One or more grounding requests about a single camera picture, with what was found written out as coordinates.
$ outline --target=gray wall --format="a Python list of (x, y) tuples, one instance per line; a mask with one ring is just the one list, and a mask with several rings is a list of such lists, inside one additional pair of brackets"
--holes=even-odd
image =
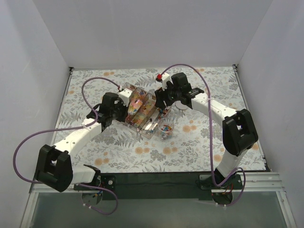
[(76, 68), (238, 63), (272, 0), (34, 0)]
[[(14, 173), (12, 156), (26, 136), (54, 127), (68, 67), (32, 0), (0, 0), (0, 30), (0, 227), (16, 228), (30, 184)], [(39, 148), (50, 137), (21, 148), (18, 167), (26, 177), (33, 177)]]
[(304, 227), (304, 1), (274, 0), (239, 63), (267, 162)]

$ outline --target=purple cable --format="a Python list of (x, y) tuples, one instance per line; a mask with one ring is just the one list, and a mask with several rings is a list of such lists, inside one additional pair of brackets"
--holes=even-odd
[(78, 185), (82, 186), (82, 187), (86, 187), (86, 188), (95, 188), (95, 189), (98, 189), (98, 190), (107, 191), (107, 192), (111, 193), (115, 197), (115, 200), (116, 200), (115, 208), (111, 212), (104, 212), (101, 209), (98, 209), (96, 207), (90, 206), (90, 205), (88, 205), (88, 204), (86, 204), (86, 203), (84, 203), (82, 201), (82, 203), (84, 203), (84, 205), (86, 205), (87, 207), (89, 207), (89, 208), (91, 208), (91, 209), (93, 209), (93, 210), (95, 210), (95, 211), (97, 211), (97, 212), (99, 212), (99, 213), (101, 213), (103, 215), (112, 215), (117, 210), (117, 207), (118, 207), (118, 198), (117, 198), (116, 194), (114, 192), (112, 192), (111, 190), (105, 189), (105, 188), (101, 188), (101, 187), (93, 187), (93, 186), (89, 186), (89, 185), (85, 185), (85, 184), (78, 184)]
[[(238, 171), (238, 169), (242, 169), (242, 168), (235, 168), (233, 171), (231, 171), (231, 173), (220, 183), (220, 184), (217, 184), (216, 181), (215, 181), (215, 176), (214, 176), (214, 166), (213, 166), (213, 142), (212, 142), (212, 116), (211, 116), (211, 93), (210, 93), (210, 89), (209, 89), (209, 86), (207, 85), (207, 82), (206, 80), (204, 79), (204, 77), (200, 74), (200, 72), (195, 69), (194, 67), (188, 65), (188, 64), (184, 64), (184, 63), (179, 63), (179, 64), (174, 64), (168, 68), (166, 68), (162, 73), (161, 75), (163, 75), (167, 70), (169, 70), (170, 68), (174, 67), (174, 66), (186, 66), (186, 67), (190, 67), (191, 69), (193, 69), (199, 76), (200, 78), (203, 80), (206, 88), (207, 88), (207, 91), (208, 91), (208, 113), (209, 113), (209, 135), (210, 135), (210, 166), (211, 166), (211, 177), (212, 177), (212, 182), (214, 184), (214, 186), (216, 187), (220, 187), (222, 186), (228, 179), (229, 177), (231, 177), (236, 171)], [(244, 185), (243, 185), (243, 189), (239, 195), (239, 197), (232, 203), (229, 204), (230, 205), (233, 205), (239, 198), (240, 196), (243, 194), (243, 191), (244, 191), (244, 188), (245, 188), (245, 183), (246, 183), (246, 178), (245, 178), (245, 172), (243, 170), (243, 174), (244, 174)]]
[[(118, 84), (116, 84), (115, 82), (113, 82), (112, 80), (108, 79), (108, 78), (104, 78), (104, 77), (92, 77), (88, 80), (86, 80), (82, 87), (81, 87), (81, 94), (82, 94), (82, 97), (84, 98), (84, 101), (85, 103), (87, 104), (87, 106), (89, 106), (89, 108), (94, 112), (95, 114), (95, 119), (93, 122), (87, 124), (85, 127), (89, 127), (93, 124), (95, 124), (97, 122), (97, 119), (98, 119), (98, 114), (96, 112), (96, 110), (89, 104), (89, 102), (87, 101), (86, 97), (85, 97), (85, 92), (84, 92), (84, 88), (85, 88), (85, 85), (89, 82), (89, 81), (92, 81), (94, 79), (103, 79), (103, 80), (106, 80), (108, 82), (111, 82), (113, 83), (114, 85), (116, 85), (118, 87), (118, 89), (120, 89), (120, 86)], [(84, 126), (80, 126), (80, 127), (68, 127), (68, 128), (60, 128), (60, 129), (51, 129), (51, 130), (45, 130), (45, 131), (41, 131), (41, 132), (36, 132), (34, 134), (31, 134), (30, 136), (26, 137), (24, 140), (22, 140), (22, 142), (17, 146), (15, 152), (14, 152), (14, 156), (13, 156), (13, 167), (14, 167), (14, 171), (15, 173), (17, 174), (18, 177), (20, 177), (22, 180), (26, 181), (26, 182), (29, 182), (29, 183), (33, 183), (33, 184), (39, 184), (41, 182), (39, 181), (34, 181), (34, 180), (30, 180), (30, 179), (27, 179), (25, 177), (23, 177), (18, 169), (17, 169), (17, 166), (16, 166), (16, 157), (17, 157), (17, 153), (20, 149), (20, 147), (27, 141), (29, 140), (30, 138), (36, 136), (36, 135), (39, 135), (39, 134), (43, 134), (43, 133), (48, 133), (48, 132), (60, 132), (60, 131), (68, 131), (68, 130), (78, 130), (78, 129), (82, 129), (84, 128)]]

